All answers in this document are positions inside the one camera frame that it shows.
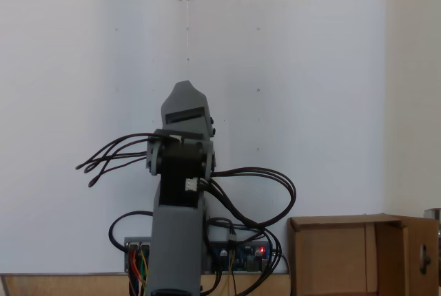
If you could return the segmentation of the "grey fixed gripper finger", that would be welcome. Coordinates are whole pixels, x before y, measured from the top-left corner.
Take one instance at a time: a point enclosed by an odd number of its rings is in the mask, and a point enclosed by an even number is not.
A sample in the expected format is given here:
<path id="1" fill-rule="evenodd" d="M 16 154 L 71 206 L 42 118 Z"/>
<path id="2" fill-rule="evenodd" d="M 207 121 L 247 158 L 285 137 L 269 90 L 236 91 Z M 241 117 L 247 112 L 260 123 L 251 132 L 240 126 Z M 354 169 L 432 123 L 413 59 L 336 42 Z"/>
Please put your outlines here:
<path id="1" fill-rule="evenodd" d="M 207 97 L 190 81 L 175 84 L 161 106 L 161 117 L 163 126 L 200 119 L 206 126 L 211 126 Z"/>

